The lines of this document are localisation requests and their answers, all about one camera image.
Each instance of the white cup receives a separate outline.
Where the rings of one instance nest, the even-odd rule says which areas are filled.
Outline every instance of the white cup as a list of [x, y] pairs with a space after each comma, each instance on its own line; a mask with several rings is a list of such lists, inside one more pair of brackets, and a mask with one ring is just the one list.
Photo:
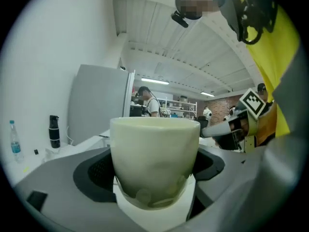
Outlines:
[[197, 156], [200, 123], [182, 118], [111, 120], [111, 152], [124, 197], [144, 210], [175, 203]]

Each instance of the fluorescent light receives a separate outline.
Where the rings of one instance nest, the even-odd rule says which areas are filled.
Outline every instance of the fluorescent light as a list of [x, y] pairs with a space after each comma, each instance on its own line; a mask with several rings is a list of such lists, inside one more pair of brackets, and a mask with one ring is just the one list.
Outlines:
[[210, 96], [210, 97], [214, 97], [214, 95], [207, 94], [207, 93], [205, 93], [205, 92], [201, 92], [201, 94], [202, 94], [202, 95], [208, 95], [208, 96]]
[[157, 81], [157, 80], [147, 79], [147, 78], [142, 78], [141, 80], [144, 82], [159, 83], [159, 84], [165, 84], [165, 85], [169, 84], [168, 82]]

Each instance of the water bottle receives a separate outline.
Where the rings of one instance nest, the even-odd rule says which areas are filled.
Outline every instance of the water bottle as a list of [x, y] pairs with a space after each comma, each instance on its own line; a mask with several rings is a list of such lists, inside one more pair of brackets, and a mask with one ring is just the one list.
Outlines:
[[20, 150], [19, 139], [16, 131], [16, 127], [14, 124], [14, 120], [10, 120], [11, 125], [11, 148], [14, 154], [15, 161], [18, 163], [22, 162], [24, 159], [24, 155]]
[[60, 136], [58, 127], [59, 117], [56, 115], [49, 116], [49, 139], [53, 148], [60, 148]]

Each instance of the black thermos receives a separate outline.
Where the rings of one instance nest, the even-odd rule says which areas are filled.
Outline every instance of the black thermos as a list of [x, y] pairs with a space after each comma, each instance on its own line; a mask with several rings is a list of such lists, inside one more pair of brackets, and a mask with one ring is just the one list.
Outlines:
[[50, 144], [53, 148], [60, 147], [60, 136], [59, 136], [59, 127], [58, 127], [58, 116], [50, 115], [49, 116], [49, 139]]

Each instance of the yellow vest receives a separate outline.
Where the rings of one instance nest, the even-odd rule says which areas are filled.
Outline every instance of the yellow vest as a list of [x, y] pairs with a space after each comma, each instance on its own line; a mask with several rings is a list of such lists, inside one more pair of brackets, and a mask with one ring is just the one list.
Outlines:
[[[254, 28], [248, 28], [248, 39], [256, 37]], [[286, 12], [278, 6], [275, 27], [272, 33], [266, 29], [258, 43], [247, 45], [247, 48], [259, 68], [268, 91], [268, 102], [273, 99], [272, 92], [281, 81], [287, 67], [292, 61], [300, 37]], [[276, 137], [289, 133], [290, 130], [279, 106], [277, 106]]]

